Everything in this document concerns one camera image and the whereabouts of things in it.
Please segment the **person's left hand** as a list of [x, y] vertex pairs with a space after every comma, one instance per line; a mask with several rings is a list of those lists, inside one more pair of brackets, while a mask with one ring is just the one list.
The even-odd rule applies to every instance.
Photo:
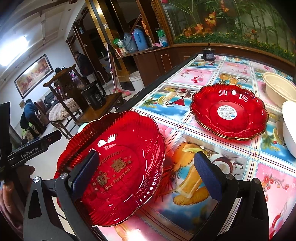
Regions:
[[[29, 193], [35, 168], [23, 165], [17, 174], [26, 194]], [[12, 181], [1, 182], [1, 240], [23, 240], [23, 215], [25, 205], [18, 196]]]

